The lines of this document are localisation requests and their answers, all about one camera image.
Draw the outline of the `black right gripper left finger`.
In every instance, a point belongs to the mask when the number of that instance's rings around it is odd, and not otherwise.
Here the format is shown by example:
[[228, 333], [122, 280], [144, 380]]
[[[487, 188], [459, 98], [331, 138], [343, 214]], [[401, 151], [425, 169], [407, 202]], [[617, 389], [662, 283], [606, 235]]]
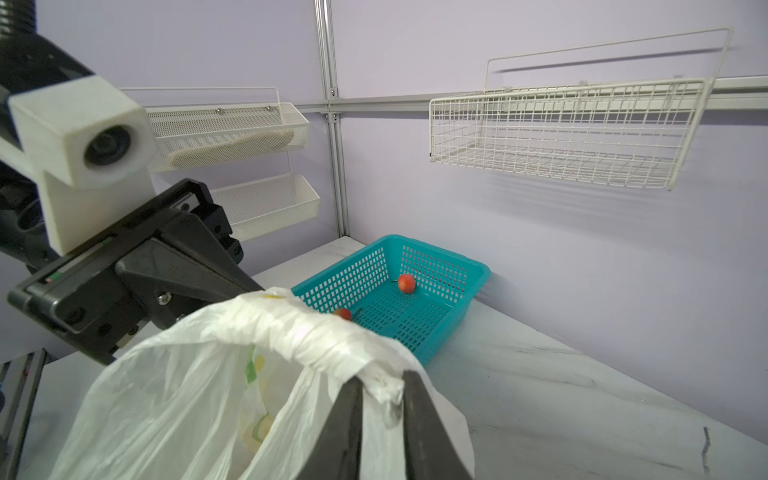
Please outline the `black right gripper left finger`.
[[359, 478], [363, 384], [353, 377], [339, 391], [298, 480]]

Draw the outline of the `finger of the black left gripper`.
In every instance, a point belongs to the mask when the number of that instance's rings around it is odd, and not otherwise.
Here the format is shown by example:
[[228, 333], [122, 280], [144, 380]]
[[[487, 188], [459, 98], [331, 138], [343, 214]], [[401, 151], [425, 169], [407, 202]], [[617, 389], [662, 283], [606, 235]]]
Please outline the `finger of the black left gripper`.
[[231, 261], [200, 260], [159, 238], [131, 250], [114, 270], [161, 330], [205, 306], [261, 289]]

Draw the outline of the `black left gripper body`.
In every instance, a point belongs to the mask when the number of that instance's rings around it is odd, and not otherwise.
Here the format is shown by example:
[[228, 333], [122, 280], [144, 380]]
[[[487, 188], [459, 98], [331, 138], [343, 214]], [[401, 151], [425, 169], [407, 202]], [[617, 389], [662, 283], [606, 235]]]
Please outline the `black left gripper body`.
[[[1, 142], [18, 140], [10, 96], [90, 75], [96, 74], [36, 32], [3, 30]], [[243, 257], [224, 210], [208, 188], [194, 180], [155, 192], [115, 224], [60, 255], [49, 244], [36, 184], [1, 159], [1, 249], [32, 272], [8, 300], [99, 363], [111, 363], [120, 342], [150, 321], [114, 267], [152, 238], [216, 264], [231, 261], [239, 267]]]

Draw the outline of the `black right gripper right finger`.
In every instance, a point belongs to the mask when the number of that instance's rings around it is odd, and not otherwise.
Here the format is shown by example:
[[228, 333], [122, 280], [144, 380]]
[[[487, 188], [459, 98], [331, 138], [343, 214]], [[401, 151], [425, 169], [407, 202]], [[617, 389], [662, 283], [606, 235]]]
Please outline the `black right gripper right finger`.
[[453, 447], [421, 375], [404, 371], [402, 378], [406, 478], [469, 480], [471, 475]]

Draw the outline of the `white lemon print plastic bag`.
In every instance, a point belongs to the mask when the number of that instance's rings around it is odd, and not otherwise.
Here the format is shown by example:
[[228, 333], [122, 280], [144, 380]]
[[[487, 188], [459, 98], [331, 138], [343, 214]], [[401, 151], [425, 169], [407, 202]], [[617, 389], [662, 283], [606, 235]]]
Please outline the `white lemon print plastic bag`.
[[292, 479], [342, 385], [363, 385], [365, 479], [402, 479], [402, 343], [271, 288], [204, 307], [94, 381], [55, 479]]

